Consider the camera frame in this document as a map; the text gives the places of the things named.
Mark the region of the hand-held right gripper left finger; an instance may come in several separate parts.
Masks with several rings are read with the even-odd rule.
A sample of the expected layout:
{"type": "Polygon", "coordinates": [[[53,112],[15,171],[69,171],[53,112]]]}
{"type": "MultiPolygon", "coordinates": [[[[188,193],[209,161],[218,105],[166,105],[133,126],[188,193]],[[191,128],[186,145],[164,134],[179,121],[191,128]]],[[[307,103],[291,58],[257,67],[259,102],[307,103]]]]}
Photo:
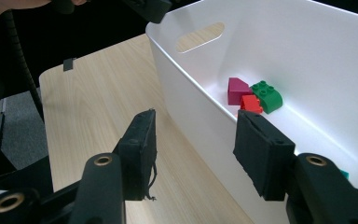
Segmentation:
{"type": "Polygon", "coordinates": [[[154,200],[150,188],[157,178],[156,111],[137,114],[118,141],[114,153],[121,160],[124,199],[154,200]]]}

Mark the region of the grey table edge bracket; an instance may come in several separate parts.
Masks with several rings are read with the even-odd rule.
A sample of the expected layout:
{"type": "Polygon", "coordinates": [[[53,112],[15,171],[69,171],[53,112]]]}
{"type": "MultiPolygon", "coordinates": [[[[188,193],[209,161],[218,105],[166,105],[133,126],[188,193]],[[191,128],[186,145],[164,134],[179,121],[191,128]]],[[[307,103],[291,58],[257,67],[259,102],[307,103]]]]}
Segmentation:
{"type": "Polygon", "coordinates": [[[69,59],[65,59],[63,61],[62,67],[63,67],[63,71],[70,71],[74,69],[74,61],[75,58],[69,58],[69,59]]]}

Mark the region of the red toy block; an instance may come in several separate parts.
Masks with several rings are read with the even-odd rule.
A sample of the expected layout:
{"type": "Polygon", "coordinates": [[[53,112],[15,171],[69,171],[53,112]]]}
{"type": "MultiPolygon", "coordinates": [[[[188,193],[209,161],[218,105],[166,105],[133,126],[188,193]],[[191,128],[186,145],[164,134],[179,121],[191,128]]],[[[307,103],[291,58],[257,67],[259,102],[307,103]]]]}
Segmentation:
{"type": "Polygon", "coordinates": [[[263,107],[260,105],[260,101],[255,95],[243,95],[241,97],[241,109],[257,114],[263,112],[263,107]]]}

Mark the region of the magenta toy block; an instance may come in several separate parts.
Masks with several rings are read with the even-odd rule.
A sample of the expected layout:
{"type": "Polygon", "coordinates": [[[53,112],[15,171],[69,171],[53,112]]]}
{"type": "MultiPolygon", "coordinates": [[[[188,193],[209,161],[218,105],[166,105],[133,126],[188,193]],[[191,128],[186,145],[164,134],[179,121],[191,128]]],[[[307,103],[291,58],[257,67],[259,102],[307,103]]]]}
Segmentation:
{"type": "Polygon", "coordinates": [[[229,105],[240,105],[243,95],[252,94],[249,85],[238,77],[230,77],[227,85],[227,103],[229,105]]]}

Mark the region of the green toy block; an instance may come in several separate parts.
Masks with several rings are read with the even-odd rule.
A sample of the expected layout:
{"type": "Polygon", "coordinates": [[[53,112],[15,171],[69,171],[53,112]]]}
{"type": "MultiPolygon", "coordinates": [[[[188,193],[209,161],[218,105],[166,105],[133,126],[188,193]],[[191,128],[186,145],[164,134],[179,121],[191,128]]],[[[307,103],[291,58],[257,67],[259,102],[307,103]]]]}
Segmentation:
{"type": "Polygon", "coordinates": [[[265,113],[270,114],[282,107],[283,100],[281,94],[265,80],[255,83],[251,86],[251,89],[253,94],[260,101],[265,113]]]}

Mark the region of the white plastic bin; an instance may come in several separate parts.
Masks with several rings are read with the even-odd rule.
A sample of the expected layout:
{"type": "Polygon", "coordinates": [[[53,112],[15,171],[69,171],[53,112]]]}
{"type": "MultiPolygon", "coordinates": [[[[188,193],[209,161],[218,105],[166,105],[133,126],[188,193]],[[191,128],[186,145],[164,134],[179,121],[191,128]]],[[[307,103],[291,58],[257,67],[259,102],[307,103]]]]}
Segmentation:
{"type": "Polygon", "coordinates": [[[234,156],[233,77],[273,86],[283,104],[268,120],[358,189],[358,14],[311,0],[201,0],[146,33],[171,118],[254,224],[288,217],[234,156]]]}

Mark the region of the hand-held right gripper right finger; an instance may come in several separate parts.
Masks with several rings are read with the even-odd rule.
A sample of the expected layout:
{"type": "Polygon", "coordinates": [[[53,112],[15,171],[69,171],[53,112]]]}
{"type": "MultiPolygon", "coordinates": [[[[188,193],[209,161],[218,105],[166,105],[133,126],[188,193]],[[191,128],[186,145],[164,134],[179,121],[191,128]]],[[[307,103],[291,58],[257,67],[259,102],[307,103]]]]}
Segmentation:
{"type": "Polygon", "coordinates": [[[265,201],[283,201],[296,144],[262,115],[239,110],[233,154],[265,201]]]}

